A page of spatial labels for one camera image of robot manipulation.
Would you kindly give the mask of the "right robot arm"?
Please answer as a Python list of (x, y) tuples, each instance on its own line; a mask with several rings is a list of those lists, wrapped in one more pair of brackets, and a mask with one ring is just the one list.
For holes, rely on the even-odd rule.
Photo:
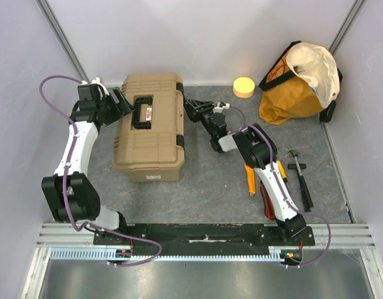
[(189, 119), (201, 123), (210, 135), (214, 151), (225, 153), (238, 150), (246, 167), (257, 174), (267, 190), (273, 204), (277, 237), (284, 245), (291, 245), (306, 228), (306, 221), (287, 190), (281, 177), (277, 160), (277, 147), (263, 128), (257, 124), (245, 125), (233, 132), (227, 129), (224, 109), (230, 105), (224, 102), (203, 102), (185, 98), (183, 107)]

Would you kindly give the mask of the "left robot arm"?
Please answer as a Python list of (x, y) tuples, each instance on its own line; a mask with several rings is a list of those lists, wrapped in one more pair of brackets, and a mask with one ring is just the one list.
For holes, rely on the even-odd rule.
[(66, 116), (69, 137), (65, 151), (53, 175), (43, 178), (41, 188), (55, 221), (124, 244), (129, 237), (124, 216), (102, 206), (87, 172), (101, 127), (132, 114), (135, 108), (118, 87), (108, 90), (98, 77), (82, 81), (77, 90), (79, 99)]

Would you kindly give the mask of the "tan plastic tool box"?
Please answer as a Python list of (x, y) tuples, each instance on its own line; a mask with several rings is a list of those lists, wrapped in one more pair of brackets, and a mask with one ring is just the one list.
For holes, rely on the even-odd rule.
[(118, 123), (113, 166), (134, 183), (178, 181), (185, 162), (182, 78), (175, 72), (130, 74), (121, 91), (134, 111)]

